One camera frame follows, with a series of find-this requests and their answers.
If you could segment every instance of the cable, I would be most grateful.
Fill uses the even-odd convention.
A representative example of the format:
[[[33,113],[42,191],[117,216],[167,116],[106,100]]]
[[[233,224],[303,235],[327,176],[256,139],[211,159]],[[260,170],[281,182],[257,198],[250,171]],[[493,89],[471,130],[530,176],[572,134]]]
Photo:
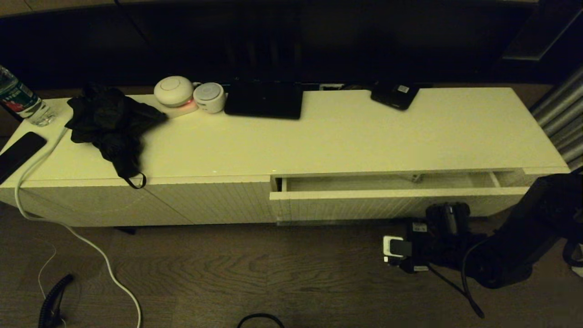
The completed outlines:
[[[474,249],[476,249],[478,246],[480,246],[481,244],[483,244],[487,240],[488,240],[488,238],[486,238],[486,239],[482,240],[481,242],[475,244],[474,246],[470,247],[470,249],[468,249],[468,251],[463,256],[461,270],[460,270],[461,274],[462,274],[463,289],[461,289],[456,284],[451,282],[448,278],[445,278],[441,273],[437,272],[437,270],[435,270],[431,265],[429,265],[429,263],[427,263],[427,265],[426,265],[427,268],[429,269],[429,271],[434,273],[436,276],[438,276],[440,279],[445,281],[448,285],[450,285],[455,290],[457,290],[460,294],[462,294],[463,297],[465,297],[468,300],[468,302],[470,303],[470,306],[472,307],[474,312],[476,312],[476,315],[482,319],[484,319],[486,316],[484,315],[484,312],[482,311],[482,309],[480,309],[480,306],[476,303],[476,301],[474,301],[474,299],[472,297],[472,293],[470,292],[470,289],[468,287],[468,278],[466,276],[466,260],[468,259],[468,255]]]
[[[249,319],[253,319],[255,317],[266,317],[268,319],[271,319],[271,321],[274,321],[275,323],[278,324],[279,328],[284,328],[283,327],[283,323],[278,319],[278,317],[274,316],[274,315],[270,315],[268,313],[255,313],[252,315],[248,315],[246,317],[244,317],[239,324],[237,325],[237,328],[241,328],[241,326],[243,325],[243,323]]]
[[[455,290],[457,290],[460,294],[462,294],[463,297],[466,297],[466,293],[460,287],[458,287],[456,284],[451,282],[451,280],[449,280],[448,278],[445,278],[441,273],[437,272],[431,265],[429,265],[429,263],[427,263],[426,267],[429,269],[429,271],[433,272],[436,276],[440,277],[441,280],[447,282],[448,285],[450,285]]]
[[[61,317],[61,301],[66,286],[73,281],[73,275],[68,274],[48,292],[38,316],[38,328],[55,327],[55,319],[65,322]]]
[[[48,258],[48,260],[43,264],[43,267],[40,268],[40,271],[38,272],[38,276],[37,276],[37,281],[38,281],[38,286],[40,287],[40,292],[43,293],[43,298],[47,299],[47,296],[44,293],[44,289],[43,289],[43,285],[40,283],[40,275],[43,273],[44,267],[47,266],[47,264],[52,260],[53,257],[55,257],[55,255],[57,255],[57,248],[55,247],[55,245],[51,244],[50,242],[46,241],[46,240],[42,240],[39,238],[35,238],[37,240],[40,240],[44,243],[47,243],[49,245],[51,245],[52,247],[52,256]]]
[[[18,182],[16,183],[16,187],[14,188],[14,198],[16,200],[16,206],[18,207],[18,210],[20,211],[20,214],[22,214],[22,216],[25,219],[30,220],[30,221],[50,222],[50,223],[54,223],[54,224],[61,225],[61,226],[65,227],[65,229],[67,229],[68,231],[70,231],[70,233],[72,233],[73,236],[75,236],[78,239],[82,240],[83,242],[87,243],[89,246],[95,248],[103,256],[103,259],[105,259],[106,265],[107,265],[107,270],[109,271],[110,277],[113,280],[113,282],[117,285],[117,287],[121,288],[126,294],[128,294],[129,297],[134,302],[134,304],[136,305],[136,310],[138,311],[138,325],[137,325],[137,328],[140,328],[141,325],[142,325],[142,310],[140,309],[140,304],[139,304],[138,300],[136,299],[136,297],[133,295],[133,293],[128,288],[126,288],[124,285],[122,285],[117,280],[117,278],[115,277],[115,275],[114,275],[114,273],[113,273],[113,271],[111,269],[111,264],[110,264],[110,261],[109,261],[109,258],[107,257],[107,255],[97,245],[95,245],[94,243],[92,243],[91,241],[89,241],[88,239],[86,239],[85,237],[83,237],[80,234],[78,234],[75,230],[73,230],[73,228],[71,228],[67,224],[64,224],[64,223],[58,222],[58,221],[48,220],[48,219],[36,219],[36,218],[32,218],[32,217],[30,217],[28,215],[28,213],[26,213],[24,211],[24,208],[22,207],[22,202],[20,201],[20,187],[21,187],[22,183],[24,182],[24,179],[28,176],[29,172],[31,172],[40,162],[44,161],[45,159],[47,159],[52,154],[52,152],[55,150],[55,148],[57,147],[57,145],[59,144],[59,142],[61,141],[61,139],[63,139],[63,136],[65,135],[65,133],[67,132],[67,130],[68,129],[66,127],[64,127],[63,130],[61,131],[61,133],[59,134],[59,136],[57,137],[57,140],[52,145],[52,147],[45,154],[43,154],[41,157],[39,157],[37,160],[35,160],[24,171],[24,173],[22,173],[22,175],[18,179]]]
[[[150,39],[144,34],[144,32],[140,29],[138,24],[134,21],[132,16],[125,10],[125,7],[121,5],[120,0],[113,1],[115,6],[121,11],[122,15],[128,21],[128,23],[134,28],[134,31],[142,38],[142,41],[146,44],[148,48],[152,51],[152,53],[158,57],[158,59],[163,60],[163,56],[158,52],[156,47],[152,45]]]
[[[474,312],[476,312],[477,316],[482,318],[482,319],[484,319],[486,316],[484,315],[484,312],[482,311],[482,309],[480,309],[480,306],[478,306],[478,304],[473,300],[472,293],[470,292],[470,288],[468,287],[468,278],[466,277],[466,260],[468,259],[468,255],[470,255],[470,253],[474,249],[476,249],[476,247],[480,246],[481,244],[483,244],[487,240],[489,240],[489,238],[482,240],[481,242],[475,244],[474,246],[470,247],[470,249],[468,249],[466,254],[463,256],[462,268],[461,268],[462,269],[461,273],[462,273],[463,291],[465,292],[466,298],[468,299],[468,302],[470,302],[470,306],[472,307]]]

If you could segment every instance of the small white speaker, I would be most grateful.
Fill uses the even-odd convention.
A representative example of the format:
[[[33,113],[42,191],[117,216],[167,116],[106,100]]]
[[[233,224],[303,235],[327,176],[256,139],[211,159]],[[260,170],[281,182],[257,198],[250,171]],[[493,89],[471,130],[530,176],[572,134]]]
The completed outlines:
[[[223,86],[218,83],[204,83],[194,89],[194,101],[207,113],[214,114],[222,111],[226,99]]]

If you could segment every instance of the black phone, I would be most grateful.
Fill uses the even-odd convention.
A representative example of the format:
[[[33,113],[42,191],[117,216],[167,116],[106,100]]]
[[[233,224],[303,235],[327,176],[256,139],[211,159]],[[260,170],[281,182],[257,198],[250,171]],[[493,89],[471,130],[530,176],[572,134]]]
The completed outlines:
[[[0,184],[26,163],[47,140],[34,132],[28,132],[0,155]]]
[[[409,108],[419,88],[410,84],[379,83],[373,89],[370,97],[376,102],[398,110]]]

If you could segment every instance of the black cloth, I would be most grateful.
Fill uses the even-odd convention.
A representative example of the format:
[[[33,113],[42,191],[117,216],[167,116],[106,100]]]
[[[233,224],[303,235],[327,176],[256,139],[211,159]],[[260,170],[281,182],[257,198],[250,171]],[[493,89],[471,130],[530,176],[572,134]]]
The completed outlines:
[[[73,117],[65,124],[72,130],[71,141],[91,142],[104,159],[113,163],[119,177],[133,188],[142,188],[146,184],[143,174],[139,188],[129,180],[141,174],[140,137],[166,121],[166,114],[126,97],[116,88],[93,83],[88,83],[81,96],[69,99],[67,104],[73,108]]]

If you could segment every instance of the dark wall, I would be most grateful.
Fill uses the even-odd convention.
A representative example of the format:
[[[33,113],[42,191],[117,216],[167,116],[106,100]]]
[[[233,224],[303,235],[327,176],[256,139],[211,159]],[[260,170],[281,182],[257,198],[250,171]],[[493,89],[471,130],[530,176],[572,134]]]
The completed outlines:
[[[583,65],[583,12],[557,39],[538,63],[535,79],[561,82]]]
[[[191,1],[0,20],[32,88],[196,81],[482,81],[532,12],[494,1]]]

